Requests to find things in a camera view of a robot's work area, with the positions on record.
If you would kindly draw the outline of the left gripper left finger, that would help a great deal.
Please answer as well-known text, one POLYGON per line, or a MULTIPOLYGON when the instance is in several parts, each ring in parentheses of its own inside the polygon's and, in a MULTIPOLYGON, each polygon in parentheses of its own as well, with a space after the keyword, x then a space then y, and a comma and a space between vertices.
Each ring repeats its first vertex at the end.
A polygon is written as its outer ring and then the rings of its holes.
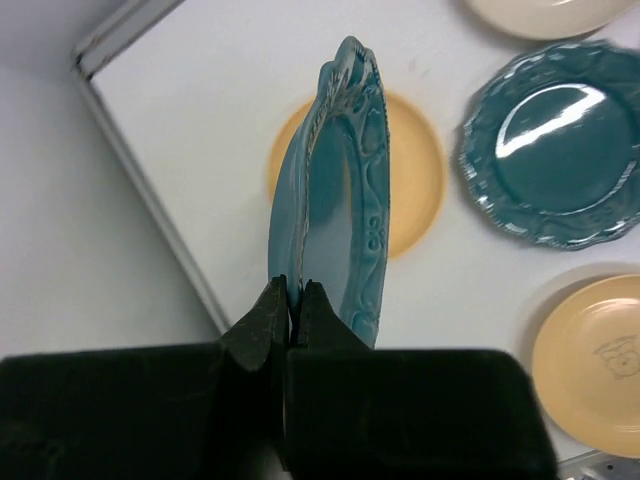
POLYGON ((11 356, 5 479, 213 479, 282 434, 286 284, 270 280, 213 342, 11 356))

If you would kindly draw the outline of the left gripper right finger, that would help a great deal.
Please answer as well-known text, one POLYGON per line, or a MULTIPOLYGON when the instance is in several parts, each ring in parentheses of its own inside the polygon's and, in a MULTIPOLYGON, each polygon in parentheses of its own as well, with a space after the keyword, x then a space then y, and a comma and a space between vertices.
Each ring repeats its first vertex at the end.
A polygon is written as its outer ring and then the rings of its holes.
POLYGON ((531 380, 485 349, 373 350, 303 294, 285 363, 284 445, 296 479, 554 479, 531 380))

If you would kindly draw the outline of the teal scalloped plate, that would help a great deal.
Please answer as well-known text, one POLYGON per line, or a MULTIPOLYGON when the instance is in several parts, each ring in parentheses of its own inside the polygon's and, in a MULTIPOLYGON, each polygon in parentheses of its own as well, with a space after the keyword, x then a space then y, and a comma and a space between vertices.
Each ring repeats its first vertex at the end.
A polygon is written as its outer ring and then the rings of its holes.
POLYGON ((320 70, 289 142, 271 209, 268 273, 286 278, 292 317, 307 282, 339 319, 376 343, 389 252, 390 132, 375 55, 353 36, 320 70))
POLYGON ((519 55, 476 95, 459 167, 503 232, 575 251, 639 222, 639 53, 605 40, 519 55))

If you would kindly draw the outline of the yellow plate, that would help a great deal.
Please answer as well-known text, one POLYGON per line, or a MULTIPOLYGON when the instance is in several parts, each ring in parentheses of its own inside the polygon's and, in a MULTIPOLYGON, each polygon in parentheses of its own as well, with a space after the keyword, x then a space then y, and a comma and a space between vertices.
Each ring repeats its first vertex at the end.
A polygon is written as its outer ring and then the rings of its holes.
MULTIPOLYGON (((396 93, 387 93, 387 112, 391 133, 390 182, 391 212, 389 257, 398 258, 416 245, 436 220, 447 188, 447 168, 445 152, 435 129, 421 111, 408 100, 396 93)), ((299 120, 308 113, 311 102, 296 112, 282 128, 274 141, 269 157, 268 191, 273 201, 281 165, 289 142, 293 138, 299 120)), ((321 150, 320 142, 331 140, 332 133, 349 133, 340 118, 325 121, 321 136, 316 142, 317 154, 330 153, 321 150)), ((310 190, 319 180, 320 186, 329 186, 331 177, 337 176, 338 184, 332 186, 332 193, 320 194, 326 200, 324 206, 310 205, 310 232, 317 232, 330 220, 337 207, 346 201, 350 207, 348 190, 345 190, 345 175, 348 180, 348 165, 330 161, 323 172, 322 165, 314 161, 314 170, 329 174, 329 179, 317 178, 313 173, 310 190)))
POLYGON ((542 324, 532 376, 551 420, 610 455, 639 457, 639 276, 592 283, 542 324))

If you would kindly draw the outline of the cream plate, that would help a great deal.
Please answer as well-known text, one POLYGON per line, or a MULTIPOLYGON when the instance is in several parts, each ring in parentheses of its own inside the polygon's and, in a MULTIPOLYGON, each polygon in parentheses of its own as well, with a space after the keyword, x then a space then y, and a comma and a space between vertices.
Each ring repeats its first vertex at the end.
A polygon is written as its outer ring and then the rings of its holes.
POLYGON ((531 40, 556 40, 597 30, 626 13, 637 1, 470 0, 466 6, 504 33, 531 40))

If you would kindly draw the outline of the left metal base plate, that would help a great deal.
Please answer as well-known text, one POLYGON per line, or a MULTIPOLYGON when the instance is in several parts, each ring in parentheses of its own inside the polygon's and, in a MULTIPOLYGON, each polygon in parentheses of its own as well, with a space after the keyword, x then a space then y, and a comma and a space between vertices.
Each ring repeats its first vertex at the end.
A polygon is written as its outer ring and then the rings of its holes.
POLYGON ((560 480, 640 480, 638 459, 591 451, 559 464, 560 480))

